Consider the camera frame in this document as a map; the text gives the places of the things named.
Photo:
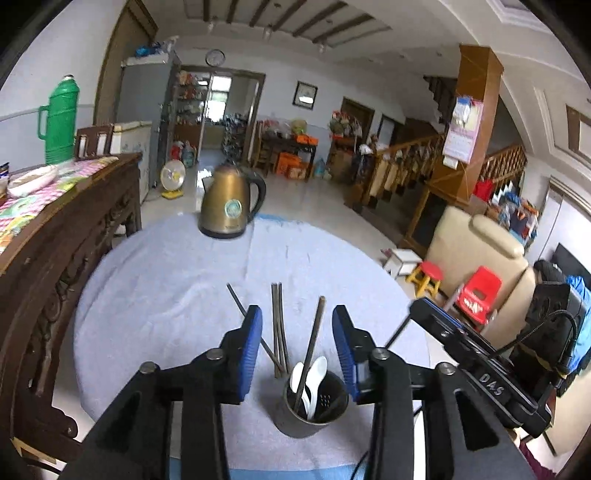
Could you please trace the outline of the white plastic spoon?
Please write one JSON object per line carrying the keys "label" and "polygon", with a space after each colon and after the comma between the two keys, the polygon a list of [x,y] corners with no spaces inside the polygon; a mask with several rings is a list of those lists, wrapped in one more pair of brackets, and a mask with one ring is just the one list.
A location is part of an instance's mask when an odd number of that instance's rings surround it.
{"label": "white plastic spoon", "polygon": [[308,411],[308,422],[311,422],[315,416],[315,410],[318,404],[318,388],[322,384],[322,380],[325,379],[325,375],[328,372],[328,360],[325,356],[318,357],[314,363],[308,369],[307,378],[305,379],[305,385],[310,390],[310,411]]}
{"label": "white plastic spoon", "polygon": [[[303,372],[304,372],[304,363],[303,362],[297,362],[297,364],[294,365],[293,370],[291,370],[290,390],[294,394],[297,394],[298,387],[300,387],[301,375],[303,375]],[[311,402],[310,402],[310,398],[308,398],[308,393],[307,393],[307,390],[305,389],[305,387],[304,387],[303,392],[301,392],[301,404],[303,404],[303,406],[304,406],[304,417],[308,417],[308,411],[310,411]]]}

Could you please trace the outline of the red plastic child chair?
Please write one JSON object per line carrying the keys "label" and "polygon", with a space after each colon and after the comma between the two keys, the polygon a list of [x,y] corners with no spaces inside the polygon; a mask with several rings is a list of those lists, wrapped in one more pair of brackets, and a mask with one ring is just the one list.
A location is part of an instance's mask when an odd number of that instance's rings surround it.
{"label": "red plastic child chair", "polygon": [[494,303],[502,280],[490,269],[480,266],[460,288],[456,308],[477,331],[482,331],[497,315]]}

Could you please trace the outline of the red yellow small stool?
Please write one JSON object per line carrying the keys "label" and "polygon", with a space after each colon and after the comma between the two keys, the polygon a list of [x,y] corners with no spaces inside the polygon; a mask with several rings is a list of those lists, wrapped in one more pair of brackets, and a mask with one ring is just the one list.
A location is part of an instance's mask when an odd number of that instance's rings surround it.
{"label": "red yellow small stool", "polygon": [[406,282],[414,285],[415,297],[436,299],[444,274],[441,268],[430,261],[423,261],[406,277]]}

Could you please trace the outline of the white small step stool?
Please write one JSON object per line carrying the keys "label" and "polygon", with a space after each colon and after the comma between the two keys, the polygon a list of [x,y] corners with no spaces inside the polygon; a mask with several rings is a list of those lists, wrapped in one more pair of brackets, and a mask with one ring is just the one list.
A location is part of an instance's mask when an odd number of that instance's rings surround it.
{"label": "white small step stool", "polygon": [[422,262],[422,258],[410,249],[391,250],[385,262],[386,270],[394,278],[406,277]]}

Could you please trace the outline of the grey blue table cloth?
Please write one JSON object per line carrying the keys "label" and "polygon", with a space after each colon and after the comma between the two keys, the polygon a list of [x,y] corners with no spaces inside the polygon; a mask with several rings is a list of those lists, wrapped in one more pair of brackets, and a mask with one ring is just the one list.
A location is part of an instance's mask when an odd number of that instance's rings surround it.
{"label": "grey blue table cloth", "polygon": [[[283,288],[288,358],[300,362],[318,303],[346,307],[356,327],[407,362],[428,365],[424,331],[406,324],[410,299],[362,250],[310,224],[257,218],[233,240],[204,236],[197,216],[172,216],[124,240],[99,263],[75,314],[73,358],[80,403],[98,418],[140,365],[188,363],[238,327],[240,308],[263,312],[273,336],[270,287]],[[293,439],[273,423],[283,383],[266,355],[256,360],[245,402],[223,410],[236,479],[360,479],[373,410],[349,405],[314,436]]]}

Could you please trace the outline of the dark carved wooden sideboard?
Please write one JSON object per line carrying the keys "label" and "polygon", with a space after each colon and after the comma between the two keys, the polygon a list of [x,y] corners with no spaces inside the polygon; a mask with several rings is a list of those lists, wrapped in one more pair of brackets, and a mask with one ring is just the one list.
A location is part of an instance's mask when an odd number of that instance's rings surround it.
{"label": "dark carved wooden sideboard", "polygon": [[69,462],[76,421],[52,404],[64,335],[119,227],[141,228],[138,153],[119,154],[47,205],[1,254],[1,432]]}

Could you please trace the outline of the wooden stair railing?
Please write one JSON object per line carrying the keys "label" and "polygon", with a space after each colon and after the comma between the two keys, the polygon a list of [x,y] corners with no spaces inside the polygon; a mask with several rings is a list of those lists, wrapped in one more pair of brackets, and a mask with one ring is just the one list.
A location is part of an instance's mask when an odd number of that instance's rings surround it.
{"label": "wooden stair railing", "polygon": [[[356,179],[349,193],[349,207],[373,208],[377,201],[403,195],[433,176],[436,160],[442,155],[442,134],[380,148],[376,152],[363,145]],[[519,183],[527,156],[521,145],[514,144],[489,155],[482,166],[473,193],[488,201],[493,193],[512,182]]]}

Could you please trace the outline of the gold electric kettle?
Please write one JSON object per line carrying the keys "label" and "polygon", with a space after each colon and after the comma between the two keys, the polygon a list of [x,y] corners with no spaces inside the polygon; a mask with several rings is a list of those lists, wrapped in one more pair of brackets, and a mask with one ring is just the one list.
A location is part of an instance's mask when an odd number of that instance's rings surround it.
{"label": "gold electric kettle", "polygon": [[198,228],[211,238],[238,238],[265,200],[266,181],[262,176],[224,162],[214,169],[211,177],[204,178]]}

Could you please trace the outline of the checkered pink table mat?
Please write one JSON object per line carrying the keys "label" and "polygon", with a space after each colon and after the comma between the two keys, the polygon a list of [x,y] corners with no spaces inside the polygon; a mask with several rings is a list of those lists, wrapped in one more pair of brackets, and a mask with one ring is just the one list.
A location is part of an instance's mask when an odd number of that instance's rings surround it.
{"label": "checkered pink table mat", "polygon": [[41,188],[18,198],[9,198],[1,206],[1,252],[39,213],[77,183],[89,179],[117,160],[116,156],[76,162],[68,173],[58,174]]}

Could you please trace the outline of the small floor fan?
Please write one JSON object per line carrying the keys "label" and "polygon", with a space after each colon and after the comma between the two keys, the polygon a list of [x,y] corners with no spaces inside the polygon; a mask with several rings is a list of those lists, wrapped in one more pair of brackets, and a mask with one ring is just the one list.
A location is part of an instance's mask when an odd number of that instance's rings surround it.
{"label": "small floor fan", "polygon": [[161,196],[167,200],[181,197],[185,175],[186,169],[183,162],[179,160],[166,162],[160,172]]}

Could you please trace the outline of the white plate on sideboard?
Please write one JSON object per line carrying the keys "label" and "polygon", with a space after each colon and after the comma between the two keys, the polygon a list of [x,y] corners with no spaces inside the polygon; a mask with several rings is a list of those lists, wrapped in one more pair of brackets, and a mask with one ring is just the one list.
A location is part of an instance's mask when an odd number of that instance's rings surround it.
{"label": "white plate on sideboard", "polygon": [[18,178],[13,178],[7,186],[8,196],[11,198],[26,197],[51,184],[58,175],[58,167],[47,165],[26,172]]}

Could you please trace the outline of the dark wooden side table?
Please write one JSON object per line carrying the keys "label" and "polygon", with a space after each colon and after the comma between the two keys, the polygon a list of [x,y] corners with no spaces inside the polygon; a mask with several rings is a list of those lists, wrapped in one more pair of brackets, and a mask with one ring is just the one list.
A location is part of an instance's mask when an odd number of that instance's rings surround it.
{"label": "dark wooden side table", "polygon": [[287,179],[311,179],[317,154],[318,139],[308,135],[288,138],[263,135],[252,155],[252,168],[273,173]]}

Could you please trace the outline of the green thermos jug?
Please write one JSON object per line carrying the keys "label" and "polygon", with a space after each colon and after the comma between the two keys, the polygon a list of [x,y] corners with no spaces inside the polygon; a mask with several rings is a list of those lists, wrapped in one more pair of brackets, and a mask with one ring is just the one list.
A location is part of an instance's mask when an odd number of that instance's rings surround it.
{"label": "green thermos jug", "polygon": [[45,164],[69,161],[74,155],[79,87],[73,75],[64,76],[38,109],[37,137],[45,144]]}

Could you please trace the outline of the grey refrigerator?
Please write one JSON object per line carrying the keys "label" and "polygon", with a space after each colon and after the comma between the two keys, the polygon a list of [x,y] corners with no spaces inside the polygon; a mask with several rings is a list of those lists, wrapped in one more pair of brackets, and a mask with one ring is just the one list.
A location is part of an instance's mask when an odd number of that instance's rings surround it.
{"label": "grey refrigerator", "polygon": [[160,183],[168,161],[177,109],[176,87],[180,60],[175,52],[129,57],[121,63],[122,80],[115,120],[150,122],[148,185]]}

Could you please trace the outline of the wall calendar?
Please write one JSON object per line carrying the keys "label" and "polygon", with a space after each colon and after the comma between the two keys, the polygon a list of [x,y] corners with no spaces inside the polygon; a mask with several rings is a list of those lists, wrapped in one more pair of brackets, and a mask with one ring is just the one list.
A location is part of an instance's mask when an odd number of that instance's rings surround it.
{"label": "wall calendar", "polygon": [[452,119],[443,148],[443,155],[469,164],[479,134],[484,103],[470,96],[460,96],[452,112]]}

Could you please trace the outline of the framed wall picture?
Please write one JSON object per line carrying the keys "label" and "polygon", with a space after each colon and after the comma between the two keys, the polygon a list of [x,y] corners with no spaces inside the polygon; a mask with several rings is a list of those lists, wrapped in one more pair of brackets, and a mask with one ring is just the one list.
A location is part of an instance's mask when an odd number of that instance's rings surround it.
{"label": "framed wall picture", "polygon": [[309,83],[297,82],[294,91],[293,105],[307,110],[314,109],[318,87]]}

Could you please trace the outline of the round wall clock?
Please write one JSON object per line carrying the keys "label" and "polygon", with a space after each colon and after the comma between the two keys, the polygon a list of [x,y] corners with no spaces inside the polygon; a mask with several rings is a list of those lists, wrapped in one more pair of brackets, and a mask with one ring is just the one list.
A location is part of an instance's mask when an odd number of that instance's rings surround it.
{"label": "round wall clock", "polygon": [[204,60],[208,67],[217,68],[224,64],[225,54],[221,49],[211,49],[205,54]]}

